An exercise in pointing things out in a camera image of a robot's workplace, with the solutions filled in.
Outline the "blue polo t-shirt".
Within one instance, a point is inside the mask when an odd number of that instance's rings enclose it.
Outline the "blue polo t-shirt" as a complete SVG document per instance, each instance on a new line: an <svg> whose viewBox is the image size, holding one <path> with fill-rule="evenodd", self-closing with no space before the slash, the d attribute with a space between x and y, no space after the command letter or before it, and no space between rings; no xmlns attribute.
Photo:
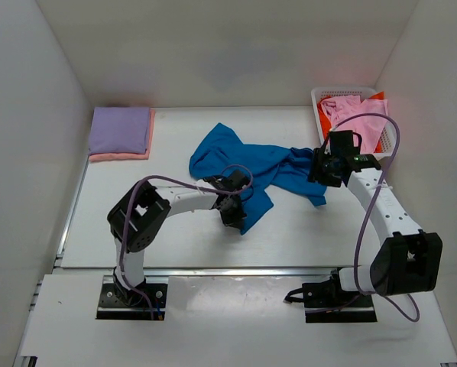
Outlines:
<svg viewBox="0 0 457 367"><path fill-rule="evenodd" d="M246 218L240 233L244 235L274 206L266 193L270 185L304 196L314 206L326 204L326 188L308 181L312 159L310 148L245 144L231 128L219 123L192 154L189 172L196 179L236 169L253 175L251 189L241 194Z"/></svg>

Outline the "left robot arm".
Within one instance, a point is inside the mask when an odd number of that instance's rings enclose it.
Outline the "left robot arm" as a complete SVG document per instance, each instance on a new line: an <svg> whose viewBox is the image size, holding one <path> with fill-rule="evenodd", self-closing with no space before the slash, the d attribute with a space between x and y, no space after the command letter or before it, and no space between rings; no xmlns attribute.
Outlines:
<svg viewBox="0 0 457 367"><path fill-rule="evenodd" d="M229 175L185 183L153 175L139 180L110 210L107 221L115 240L113 271L115 295L127 307L153 309L144 276L144 250L154 241L164 221L197 210L217 210L224 226L243 229L247 214L241 195L250 190L249 169L232 164Z"/></svg>

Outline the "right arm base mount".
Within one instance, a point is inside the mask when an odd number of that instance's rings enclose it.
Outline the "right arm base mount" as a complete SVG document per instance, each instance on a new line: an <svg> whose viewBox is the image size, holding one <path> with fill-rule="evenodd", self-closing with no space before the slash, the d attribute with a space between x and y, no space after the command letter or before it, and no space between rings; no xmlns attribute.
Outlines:
<svg viewBox="0 0 457 367"><path fill-rule="evenodd" d="M302 283L287 293L284 302L303 304L306 323L375 323L371 296L343 291L332 280Z"/></svg>

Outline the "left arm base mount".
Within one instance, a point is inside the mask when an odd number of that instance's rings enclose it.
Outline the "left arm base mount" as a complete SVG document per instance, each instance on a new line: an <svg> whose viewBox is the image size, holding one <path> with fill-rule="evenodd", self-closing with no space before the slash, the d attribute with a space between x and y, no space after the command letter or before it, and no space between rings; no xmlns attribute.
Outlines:
<svg viewBox="0 0 457 367"><path fill-rule="evenodd" d="M122 291L112 276L104 277L96 308L97 320L164 321L167 305L168 283L146 281L141 291Z"/></svg>

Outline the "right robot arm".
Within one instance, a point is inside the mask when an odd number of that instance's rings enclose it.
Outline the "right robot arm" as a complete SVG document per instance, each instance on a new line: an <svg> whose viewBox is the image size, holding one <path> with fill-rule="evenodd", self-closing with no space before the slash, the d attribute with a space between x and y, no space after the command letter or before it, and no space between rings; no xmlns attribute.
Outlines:
<svg viewBox="0 0 457 367"><path fill-rule="evenodd" d="M350 130L330 132L314 152L311 182L344 185L365 209L380 248L370 265L337 268L327 279L304 283L285 297L319 312L349 305L361 295L393 296L431 291L436 286L442 240L425 232L399 203L372 154L361 154L361 136Z"/></svg>

